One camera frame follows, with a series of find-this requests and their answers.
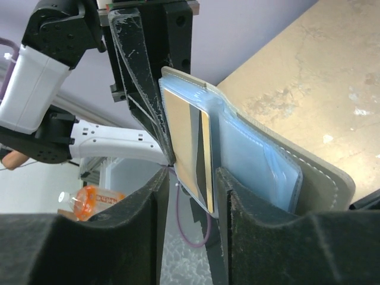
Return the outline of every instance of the bottle cap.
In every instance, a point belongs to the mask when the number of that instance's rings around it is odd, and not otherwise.
[[[70,200],[70,193],[67,192],[61,192],[58,197],[58,202],[68,202]]]

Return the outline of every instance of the blue wallet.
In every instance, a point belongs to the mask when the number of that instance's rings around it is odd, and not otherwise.
[[[216,87],[163,68],[159,80],[177,176],[202,208],[218,216],[218,167],[290,213],[296,209],[301,168],[280,147],[240,120]]]

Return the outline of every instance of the wooden table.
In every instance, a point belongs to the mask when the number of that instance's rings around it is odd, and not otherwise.
[[[218,86],[250,118],[380,188],[380,0],[320,0]]]

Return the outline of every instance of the wooden handle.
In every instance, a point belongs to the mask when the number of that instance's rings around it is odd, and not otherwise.
[[[28,159],[29,157],[26,155],[14,150],[5,156],[1,163],[5,166],[5,168],[14,170],[24,164]]]

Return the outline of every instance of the plastic bottle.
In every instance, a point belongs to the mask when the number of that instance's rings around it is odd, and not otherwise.
[[[91,216],[104,211],[124,198],[125,195],[121,193],[89,185],[73,194],[61,192],[58,202],[69,203],[78,219],[87,221]]]

